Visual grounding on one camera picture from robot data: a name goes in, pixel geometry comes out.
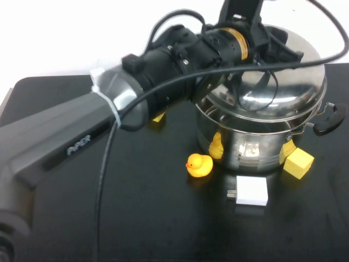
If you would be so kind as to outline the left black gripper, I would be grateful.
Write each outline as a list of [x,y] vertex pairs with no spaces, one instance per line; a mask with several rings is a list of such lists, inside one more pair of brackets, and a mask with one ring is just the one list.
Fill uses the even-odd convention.
[[261,22],[260,16],[255,16],[248,24],[246,38],[248,40],[248,62],[253,60],[267,63],[300,62],[303,52],[293,51],[286,46],[288,33],[282,29],[272,29],[274,40],[270,32]]

